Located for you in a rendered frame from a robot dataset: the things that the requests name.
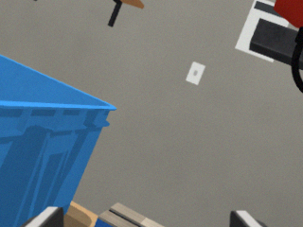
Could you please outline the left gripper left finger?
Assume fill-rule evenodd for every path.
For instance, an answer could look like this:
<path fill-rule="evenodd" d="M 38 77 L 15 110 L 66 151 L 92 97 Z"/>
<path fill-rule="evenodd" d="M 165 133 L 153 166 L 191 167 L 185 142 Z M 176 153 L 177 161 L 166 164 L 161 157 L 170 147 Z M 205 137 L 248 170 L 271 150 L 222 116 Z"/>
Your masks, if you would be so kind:
<path fill-rule="evenodd" d="M 20 227 L 63 227 L 63 208 L 48 206 L 39 216 L 29 218 Z"/>

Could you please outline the blue plastic crate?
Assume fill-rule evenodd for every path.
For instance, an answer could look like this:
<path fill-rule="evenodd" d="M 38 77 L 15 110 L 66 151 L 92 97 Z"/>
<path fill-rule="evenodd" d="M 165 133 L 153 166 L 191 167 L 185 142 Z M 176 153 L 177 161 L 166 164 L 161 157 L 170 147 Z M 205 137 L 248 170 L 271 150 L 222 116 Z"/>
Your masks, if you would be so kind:
<path fill-rule="evenodd" d="M 2 55 L 0 101 L 22 101 L 0 102 L 0 227 L 20 227 L 48 206 L 65 215 L 116 107 Z"/>

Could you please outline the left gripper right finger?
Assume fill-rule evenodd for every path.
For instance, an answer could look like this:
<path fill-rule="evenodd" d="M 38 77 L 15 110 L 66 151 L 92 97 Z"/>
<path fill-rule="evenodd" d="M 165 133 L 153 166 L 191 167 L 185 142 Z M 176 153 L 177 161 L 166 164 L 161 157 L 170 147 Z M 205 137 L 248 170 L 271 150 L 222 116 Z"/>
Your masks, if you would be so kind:
<path fill-rule="evenodd" d="M 253 219 L 246 211 L 231 211 L 229 227 L 267 227 L 263 222 Z"/>

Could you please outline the blue machine bed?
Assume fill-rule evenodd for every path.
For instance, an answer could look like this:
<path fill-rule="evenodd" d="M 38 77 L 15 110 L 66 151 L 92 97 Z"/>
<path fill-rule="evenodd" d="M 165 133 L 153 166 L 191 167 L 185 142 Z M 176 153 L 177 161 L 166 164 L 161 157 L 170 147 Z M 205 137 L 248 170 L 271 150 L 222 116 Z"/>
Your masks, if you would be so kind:
<path fill-rule="evenodd" d="M 116 203 L 97 218 L 94 227 L 164 227 L 132 209 Z"/>

